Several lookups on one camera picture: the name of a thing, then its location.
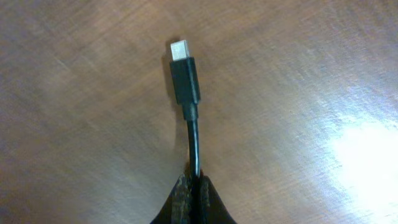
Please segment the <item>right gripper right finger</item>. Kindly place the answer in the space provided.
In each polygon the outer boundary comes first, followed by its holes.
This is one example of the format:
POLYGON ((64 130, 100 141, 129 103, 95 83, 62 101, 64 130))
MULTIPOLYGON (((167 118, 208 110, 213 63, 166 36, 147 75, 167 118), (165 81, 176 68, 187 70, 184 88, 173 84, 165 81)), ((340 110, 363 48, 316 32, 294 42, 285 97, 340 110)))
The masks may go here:
POLYGON ((211 179, 201 173, 198 195, 201 224, 237 224, 225 207, 211 179))

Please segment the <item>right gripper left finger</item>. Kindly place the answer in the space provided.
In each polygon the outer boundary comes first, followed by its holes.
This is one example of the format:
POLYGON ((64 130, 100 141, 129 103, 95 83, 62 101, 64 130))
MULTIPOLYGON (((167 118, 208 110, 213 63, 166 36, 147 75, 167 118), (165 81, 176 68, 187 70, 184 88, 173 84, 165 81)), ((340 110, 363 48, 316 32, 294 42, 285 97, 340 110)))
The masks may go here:
POLYGON ((178 177, 159 213, 150 224, 189 224, 192 210, 190 178, 185 174, 178 177))

